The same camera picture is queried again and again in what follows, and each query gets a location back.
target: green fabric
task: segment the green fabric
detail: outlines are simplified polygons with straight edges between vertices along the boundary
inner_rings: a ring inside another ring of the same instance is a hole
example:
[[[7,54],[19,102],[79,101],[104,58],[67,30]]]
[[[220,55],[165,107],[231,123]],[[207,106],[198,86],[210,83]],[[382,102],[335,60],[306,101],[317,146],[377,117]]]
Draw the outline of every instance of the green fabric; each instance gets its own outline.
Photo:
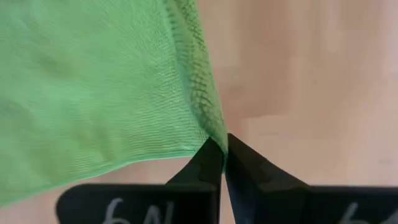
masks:
[[[194,0],[0,1],[0,205],[209,136],[226,152]]]

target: beige background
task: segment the beige background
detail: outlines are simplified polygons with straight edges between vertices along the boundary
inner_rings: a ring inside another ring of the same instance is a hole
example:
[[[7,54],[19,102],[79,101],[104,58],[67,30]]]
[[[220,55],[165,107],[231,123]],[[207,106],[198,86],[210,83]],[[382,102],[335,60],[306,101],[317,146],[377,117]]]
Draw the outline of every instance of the beige background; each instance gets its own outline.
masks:
[[[198,1],[232,133],[310,184],[398,185],[398,1]],[[187,161],[86,182],[165,182]],[[56,223],[63,190],[0,209],[0,223]]]

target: wooden surface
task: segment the wooden surface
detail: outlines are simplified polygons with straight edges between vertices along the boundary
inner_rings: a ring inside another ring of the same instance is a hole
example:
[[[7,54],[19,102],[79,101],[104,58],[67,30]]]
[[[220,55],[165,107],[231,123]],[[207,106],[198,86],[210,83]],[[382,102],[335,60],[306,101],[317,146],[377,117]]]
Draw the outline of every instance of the wooden surface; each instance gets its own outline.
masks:
[[[398,185],[398,1],[199,0],[229,130],[309,184]],[[188,159],[86,182],[165,182]],[[0,209],[56,223],[57,189]],[[233,216],[223,186],[221,223]]]

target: green mesh fabric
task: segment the green mesh fabric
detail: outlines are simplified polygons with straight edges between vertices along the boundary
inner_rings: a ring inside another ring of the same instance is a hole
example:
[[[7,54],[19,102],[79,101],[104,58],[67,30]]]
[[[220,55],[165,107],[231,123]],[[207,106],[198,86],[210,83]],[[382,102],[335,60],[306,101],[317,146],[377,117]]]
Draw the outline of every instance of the green mesh fabric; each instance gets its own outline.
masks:
[[[194,0],[0,1],[0,205],[209,136],[226,152]]]

